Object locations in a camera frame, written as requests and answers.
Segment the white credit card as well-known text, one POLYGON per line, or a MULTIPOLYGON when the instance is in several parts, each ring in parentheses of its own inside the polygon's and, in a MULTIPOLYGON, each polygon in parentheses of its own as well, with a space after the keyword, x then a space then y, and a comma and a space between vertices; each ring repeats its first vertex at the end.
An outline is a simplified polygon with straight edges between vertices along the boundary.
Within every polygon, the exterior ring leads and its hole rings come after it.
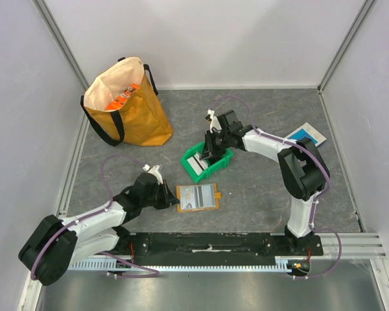
POLYGON ((179 186, 180 210, 191 211, 196 208, 196 187, 179 186))
POLYGON ((196 207, 199 209, 216 207, 215 188, 213 184, 196 187, 196 207))

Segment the green plastic bin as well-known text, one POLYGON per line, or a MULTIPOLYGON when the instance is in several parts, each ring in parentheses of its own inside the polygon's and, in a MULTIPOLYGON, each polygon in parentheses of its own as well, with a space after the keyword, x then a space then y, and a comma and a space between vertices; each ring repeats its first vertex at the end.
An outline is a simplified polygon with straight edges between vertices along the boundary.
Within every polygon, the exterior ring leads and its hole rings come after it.
POLYGON ((180 163, 182 164, 183 168, 191 177, 194 183, 199 183, 204 179, 208 179, 211 177, 213 173, 217 172, 220 169, 226 168, 230 163, 230 159, 233 157, 233 152, 228 148, 222 159, 215 162, 213 162, 210 159, 207 159, 206 161, 209 164, 209 168, 205 170, 203 173, 201 173, 201 175, 197 176, 193 171, 193 169, 188 164, 187 159, 193 156, 194 154, 196 154, 197 152, 201 154, 203 147, 204 147, 204 142, 198 143, 190 147, 180 159, 180 163))

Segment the orange leather card holder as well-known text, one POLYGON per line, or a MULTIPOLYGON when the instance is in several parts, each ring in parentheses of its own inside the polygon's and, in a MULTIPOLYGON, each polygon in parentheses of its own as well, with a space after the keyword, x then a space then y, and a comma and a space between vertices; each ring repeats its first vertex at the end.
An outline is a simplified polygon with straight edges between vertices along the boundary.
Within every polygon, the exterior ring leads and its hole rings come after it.
POLYGON ((215 183, 178 185, 176 187, 176 196, 180 201, 177 205, 179 213, 218 209, 219 200, 222 197, 215 183))

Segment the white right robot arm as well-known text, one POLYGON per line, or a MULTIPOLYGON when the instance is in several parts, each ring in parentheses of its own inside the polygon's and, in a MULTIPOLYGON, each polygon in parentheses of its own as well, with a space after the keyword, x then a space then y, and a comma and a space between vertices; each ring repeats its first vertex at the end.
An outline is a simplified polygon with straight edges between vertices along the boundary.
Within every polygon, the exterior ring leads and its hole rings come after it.
POLYGON ((207 111, 209 129, 200 160, 214 165, 229 148, 251 152, 279 164, 284 186, 292 196, 290 218, 285 226, 284 247, 299 255, 314 236, 314 214, 321 195, 329 185, 329 171, 314 142, 270 135, 254 125, 243 126, 233 110, 216 116, 207 111))

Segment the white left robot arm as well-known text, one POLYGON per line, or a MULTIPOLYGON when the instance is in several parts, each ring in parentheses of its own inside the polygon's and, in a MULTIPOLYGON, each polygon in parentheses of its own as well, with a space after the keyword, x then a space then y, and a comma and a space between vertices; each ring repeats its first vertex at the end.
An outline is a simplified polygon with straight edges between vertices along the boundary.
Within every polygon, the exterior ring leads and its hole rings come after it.
POLYGON ((18 254, 30 278, 48 286, 67 269, 97 253, 127 252, 129 232, 123 224, 137 218, 147 207, 157 210, 179 204, 166 181, 142 173, 104 205, 86 213, 59 219, 51 214, 41 220, 18 254))

